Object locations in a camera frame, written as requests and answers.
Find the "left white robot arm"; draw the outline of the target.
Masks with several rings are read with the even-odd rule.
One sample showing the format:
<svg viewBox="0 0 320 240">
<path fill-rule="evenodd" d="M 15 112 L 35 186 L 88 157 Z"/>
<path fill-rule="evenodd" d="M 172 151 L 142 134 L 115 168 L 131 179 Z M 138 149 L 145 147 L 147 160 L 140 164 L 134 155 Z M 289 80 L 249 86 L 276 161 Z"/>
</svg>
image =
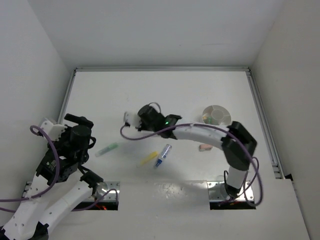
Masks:
<svg viewBox="0 0 320 240">
<path fill-rule="evenodd" d="M 48 142 L 48 150 L 40 161 L 34 177 L 19 199 L 11 219 L 0 228 L 2 240 L 47 240 L 58 223 L 82 201 L 94 195 L 103 179 L 83 164 L 89 159 L 89 149 L 96 138 L 92 136 L 93 122 L 84 116 L 66 114 L 65 120 L 74 126 L 58 124 L 44 118 L 30 131 Z M 58 186 L 70 175 L 80 171 L 82 176 L 74 187 L 50 204 Z"/>
</svg>

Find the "white round divided container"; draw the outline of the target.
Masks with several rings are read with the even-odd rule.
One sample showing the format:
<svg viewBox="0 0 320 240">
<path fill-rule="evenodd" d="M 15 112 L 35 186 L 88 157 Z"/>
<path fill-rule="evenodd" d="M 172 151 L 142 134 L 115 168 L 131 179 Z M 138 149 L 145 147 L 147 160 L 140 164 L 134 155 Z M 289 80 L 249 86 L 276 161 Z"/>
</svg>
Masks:
<svg viewBox="0 0 320 240">
<path fill-rule="evenodd" d="M 202 112 L 202 121 L 205 124 L 214 126 L 228 126 L 232 122 L 230 112 L 220 105 L 210 105 L 206 107 Z"/>
</svg>

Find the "green highlighter pen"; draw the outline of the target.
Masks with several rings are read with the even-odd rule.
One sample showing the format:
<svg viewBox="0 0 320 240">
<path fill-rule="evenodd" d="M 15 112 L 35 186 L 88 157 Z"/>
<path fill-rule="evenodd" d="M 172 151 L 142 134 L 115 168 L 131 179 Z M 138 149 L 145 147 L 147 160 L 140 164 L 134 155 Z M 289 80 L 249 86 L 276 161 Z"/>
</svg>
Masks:
<svg viewBox="0 0 320 240">
<path fill-rule="evenodd" d="M 100 156 L 102 156 L 102 155 L 104 155 L 104 154 L 116 149 L 117 147 L 118 147 L 118 143 L 116 143 L 116 142 L 111 143 L 108 146 L 106 146 L 106 147 L 102 148 L 101 150 L 97 151 L 95 153 L 95 157 L 98 158 L 98 157 L 100 157 Z"/>
</svg>

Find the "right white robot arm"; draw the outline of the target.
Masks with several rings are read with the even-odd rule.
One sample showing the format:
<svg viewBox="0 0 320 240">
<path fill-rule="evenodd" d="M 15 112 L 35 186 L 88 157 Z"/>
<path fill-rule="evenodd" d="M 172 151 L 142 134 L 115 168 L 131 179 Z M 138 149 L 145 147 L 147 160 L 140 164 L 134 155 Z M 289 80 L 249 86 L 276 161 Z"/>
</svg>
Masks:
<svg viewBox="0 0 320 240">
<path fill-rule="evenodd" d="M 186 123 L 180 115 L 164 116 L 150 105 L 143 106 L 132 122 L 138 131 L 154 132 L 165 139 L 208 144 L 222 150 L 229 165 L 225 190 L 231 198 L 238 195 L 257 147 L 255 138 L 240 122 L 233 121 L 226 127 Z"/>
</svg>

